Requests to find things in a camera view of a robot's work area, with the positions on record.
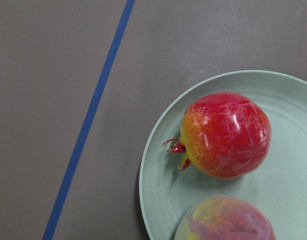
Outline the red yellow pomegranate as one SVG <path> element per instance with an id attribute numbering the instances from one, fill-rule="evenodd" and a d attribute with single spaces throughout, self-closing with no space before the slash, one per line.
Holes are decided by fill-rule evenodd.
<path id="1" fill-rule="evenodd" d="M 183 154 L 184 171 L 194 165 L 220 179 L 234 179 L 257 169 L 267 157 L 272 127 L 265 112 L 235 92 L 203 96 L 187 107 L 180 137 L 168 139 L 168 153 Z"/>

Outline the pink yellow peach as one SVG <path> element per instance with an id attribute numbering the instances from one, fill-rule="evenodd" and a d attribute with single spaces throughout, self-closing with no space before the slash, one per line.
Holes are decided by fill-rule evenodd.
<path id="1" fill-rule="evenodd" d="M 275 240 L 269 219 L 251 203 L 215 194 L 188 209 L 176 240 Z"/>

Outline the green plate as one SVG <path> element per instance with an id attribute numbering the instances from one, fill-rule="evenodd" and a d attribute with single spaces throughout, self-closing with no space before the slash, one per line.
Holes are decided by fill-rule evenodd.
<path id="1" fill-rule="evenodd" d="M 196 239 L 189 209 L 216 195 L 256 206 L 278 240 L 307 240 L 307 82 L 242 70 L 191 87 L 154 126 L 138 183 L 151 240 Z"/>

